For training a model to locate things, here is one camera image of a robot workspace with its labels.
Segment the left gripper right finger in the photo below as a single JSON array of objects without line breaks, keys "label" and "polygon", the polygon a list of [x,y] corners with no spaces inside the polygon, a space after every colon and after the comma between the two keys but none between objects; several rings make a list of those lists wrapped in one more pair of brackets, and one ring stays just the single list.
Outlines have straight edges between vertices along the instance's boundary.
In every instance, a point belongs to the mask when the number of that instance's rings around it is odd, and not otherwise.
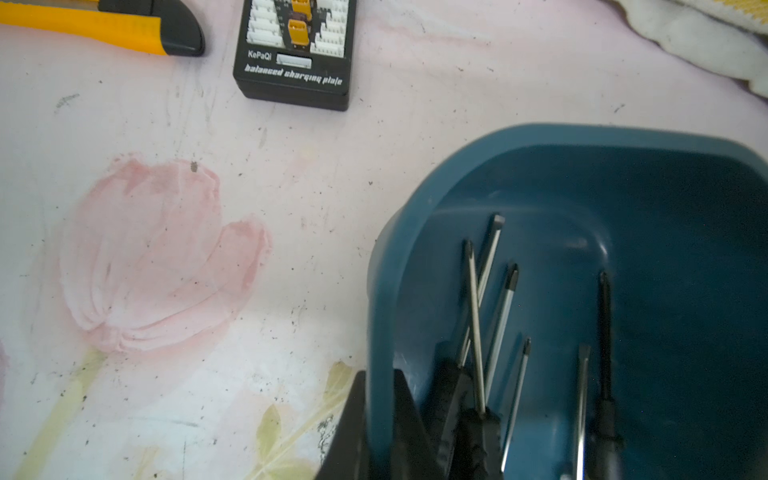
[{"label": "left gripper right finger", "polygon": [[443,480],[404,373],[394,370],[394,417],[391,443],[391,478]]}]

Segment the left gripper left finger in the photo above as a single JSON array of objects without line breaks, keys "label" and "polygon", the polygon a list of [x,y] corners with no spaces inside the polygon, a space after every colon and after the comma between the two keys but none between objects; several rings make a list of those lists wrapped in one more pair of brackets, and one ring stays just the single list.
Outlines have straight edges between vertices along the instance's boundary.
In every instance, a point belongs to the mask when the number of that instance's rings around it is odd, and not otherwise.
[{"label": "left gripper left finger", "polygon": [[368,478],[366,432],[366,372],[352,382],[336,433],[316,480],[363,480]]}]

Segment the teal plastic storage box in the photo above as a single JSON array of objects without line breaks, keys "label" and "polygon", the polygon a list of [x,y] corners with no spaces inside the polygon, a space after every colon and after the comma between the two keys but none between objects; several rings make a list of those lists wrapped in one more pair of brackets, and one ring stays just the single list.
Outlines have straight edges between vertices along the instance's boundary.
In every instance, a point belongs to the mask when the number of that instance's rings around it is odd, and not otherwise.
[{"label": "teal plastic storage box", "polygon": [[368,442],[391,469],[392,376],[423,404],[469,315],[463,244],[505,223],[481,308],[489,340],[505,267],[520,269],[489,406],[504,414],[532,354],[511,479],[572,458],[581,345],[612,302],[612,394],[628,479],[767,475],[767,162],[732,141],[529,124],[454,153],[385,225],[368,269]]}]

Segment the black balanced charging board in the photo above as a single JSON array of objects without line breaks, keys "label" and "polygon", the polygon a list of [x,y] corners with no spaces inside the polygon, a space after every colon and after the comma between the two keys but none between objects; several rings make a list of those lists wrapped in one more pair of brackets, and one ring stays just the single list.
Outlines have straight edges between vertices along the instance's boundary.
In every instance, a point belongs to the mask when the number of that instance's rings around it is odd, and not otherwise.
[{"label": "black balanced charging board", "polygon": [[355,0],[243,4],[233,77],[248,98],[348,109]]}]

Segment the yellow utility knife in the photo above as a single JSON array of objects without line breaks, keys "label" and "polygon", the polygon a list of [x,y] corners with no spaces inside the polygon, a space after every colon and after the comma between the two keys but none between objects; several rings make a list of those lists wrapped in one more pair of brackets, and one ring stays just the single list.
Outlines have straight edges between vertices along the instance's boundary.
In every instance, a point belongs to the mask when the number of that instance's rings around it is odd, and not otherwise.
[{"label": "yellow utility knife", "polygon": [[3,1],[1,23],[154,55],[200,57],[205,52],[202,28],[182,1]]}]

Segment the yellow white work gloves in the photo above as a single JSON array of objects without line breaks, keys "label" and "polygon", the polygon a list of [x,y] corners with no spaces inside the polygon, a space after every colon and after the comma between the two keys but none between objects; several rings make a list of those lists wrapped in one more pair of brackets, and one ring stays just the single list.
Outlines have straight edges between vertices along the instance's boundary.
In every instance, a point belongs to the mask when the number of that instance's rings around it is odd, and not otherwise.
[{"label": "yellow white work gloves", "polygon": [[629,26],[667,53],[711,73],[743,81],[767,97],[765,1],[616,2]]}]

